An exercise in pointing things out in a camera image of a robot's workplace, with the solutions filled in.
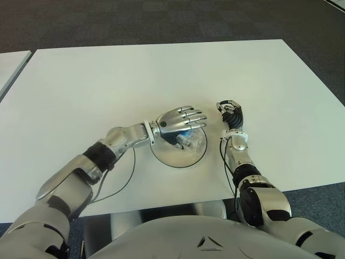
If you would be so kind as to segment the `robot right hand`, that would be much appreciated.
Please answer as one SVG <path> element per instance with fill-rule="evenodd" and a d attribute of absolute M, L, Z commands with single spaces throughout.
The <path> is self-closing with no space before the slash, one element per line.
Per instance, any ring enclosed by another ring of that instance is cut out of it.
<path fill-rule="evenodd" d="M 244 117 L 241 106 L 234 100 L 223 100 L 216 103 L 217 110 L 221 113 L 222 120 L 229 129 L 243 128 Z"/>

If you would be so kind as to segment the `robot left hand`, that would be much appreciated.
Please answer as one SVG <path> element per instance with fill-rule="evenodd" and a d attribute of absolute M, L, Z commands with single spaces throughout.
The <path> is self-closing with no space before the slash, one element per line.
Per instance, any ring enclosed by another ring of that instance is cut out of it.
<path fill-rule="evenodd" d="M 161 138 L 165 142 L 183 150 L 186 144 L 177 137 L 185 132 L 206 126 L 207 116 L 193 106 L 181 106 L 165 112 L 150 122 L 154 140 Z"/>

